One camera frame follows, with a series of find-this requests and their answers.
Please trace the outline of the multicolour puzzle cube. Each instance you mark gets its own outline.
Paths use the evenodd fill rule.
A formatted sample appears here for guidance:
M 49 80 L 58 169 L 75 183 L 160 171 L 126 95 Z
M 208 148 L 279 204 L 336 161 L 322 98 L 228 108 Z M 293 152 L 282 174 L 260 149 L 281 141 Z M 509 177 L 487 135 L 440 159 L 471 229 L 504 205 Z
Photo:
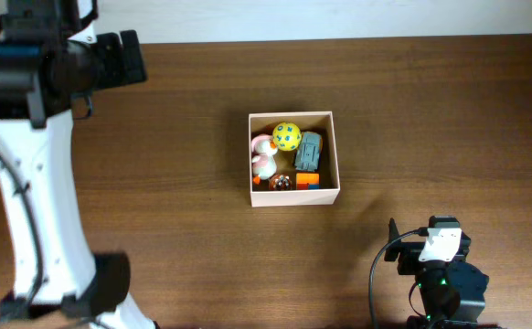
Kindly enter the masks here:
M 297 190 L 312 190 L 320 188 L 320 175 L 318 173 L 299 172 L 296 174 Z

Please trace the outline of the yellow and grey toy truck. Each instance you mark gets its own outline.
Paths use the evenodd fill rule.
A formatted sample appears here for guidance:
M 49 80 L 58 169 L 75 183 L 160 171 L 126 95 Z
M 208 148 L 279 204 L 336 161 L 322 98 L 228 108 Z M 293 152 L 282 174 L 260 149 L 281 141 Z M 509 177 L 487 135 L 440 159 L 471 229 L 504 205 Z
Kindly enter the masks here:
M 314 132 L 305 132 L 294 157 L 297 171 L 315 172 L 319 168 L 322 152 L 322 136 Z

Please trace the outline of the orange lattice ball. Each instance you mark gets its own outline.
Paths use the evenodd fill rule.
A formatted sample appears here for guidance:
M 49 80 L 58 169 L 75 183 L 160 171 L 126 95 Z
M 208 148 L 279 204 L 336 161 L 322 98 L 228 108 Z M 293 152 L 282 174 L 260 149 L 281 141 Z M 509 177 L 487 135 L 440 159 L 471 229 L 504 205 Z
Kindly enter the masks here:
M 269 180 L 269 189 L 271 191 L 288 191 L 293 189 L 293 182 L 288 175 L 273 175 Z

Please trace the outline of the white duck toy pink hat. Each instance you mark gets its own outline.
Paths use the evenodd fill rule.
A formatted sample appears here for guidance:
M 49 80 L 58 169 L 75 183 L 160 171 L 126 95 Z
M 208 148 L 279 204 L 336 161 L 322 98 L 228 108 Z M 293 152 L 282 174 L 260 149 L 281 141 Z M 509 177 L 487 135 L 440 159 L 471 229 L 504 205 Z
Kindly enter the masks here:
M 278 147 L 271 135 L 260 134 L 251 140 L 250 149 L 252 152 L 252 183 L 259 185 L 276 174 L 277 164 L 274 156 L 278 153 Z

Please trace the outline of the yellow ball blue letters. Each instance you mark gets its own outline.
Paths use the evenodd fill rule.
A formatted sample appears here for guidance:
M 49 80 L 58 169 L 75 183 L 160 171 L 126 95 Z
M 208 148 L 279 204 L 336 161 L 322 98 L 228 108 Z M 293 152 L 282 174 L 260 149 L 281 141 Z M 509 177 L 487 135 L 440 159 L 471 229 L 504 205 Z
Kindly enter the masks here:
M 302 132 L 295 123 L 281 122 L 273 129 L 272 138 L 279 150 L 293 151 L 300 145 Z

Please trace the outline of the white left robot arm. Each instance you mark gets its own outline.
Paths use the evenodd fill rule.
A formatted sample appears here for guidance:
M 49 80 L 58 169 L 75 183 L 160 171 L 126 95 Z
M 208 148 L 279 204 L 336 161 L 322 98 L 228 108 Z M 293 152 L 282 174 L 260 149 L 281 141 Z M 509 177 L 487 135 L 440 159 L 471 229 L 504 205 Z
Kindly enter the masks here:
M 93 1 L 10 1 L 0 15 L 0 190 L 15 283 L 0 326 L 59 311 L 71 327 L 152 328 L 122 252 L 93 253 L 71 165 L 71 104 L 147 79 L 137 34 L 96 34 Z

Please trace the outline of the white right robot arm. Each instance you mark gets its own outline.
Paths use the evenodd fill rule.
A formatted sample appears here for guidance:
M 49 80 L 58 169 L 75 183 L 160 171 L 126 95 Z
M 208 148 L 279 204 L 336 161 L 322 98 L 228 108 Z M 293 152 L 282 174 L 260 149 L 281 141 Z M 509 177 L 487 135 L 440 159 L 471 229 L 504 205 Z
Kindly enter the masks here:
M 398 263 L 398 274 L 412 275 L 424 308 L 407 319 L 406 326 L 422 328 L 469 328 L 479 326 L 485 308 L 484 293 L 489 277 L 466 261 L 471 239 L 462 235 L 460 248 L 451 261 L 419 260 L 421 242 L 399 242 L 385 257 Z

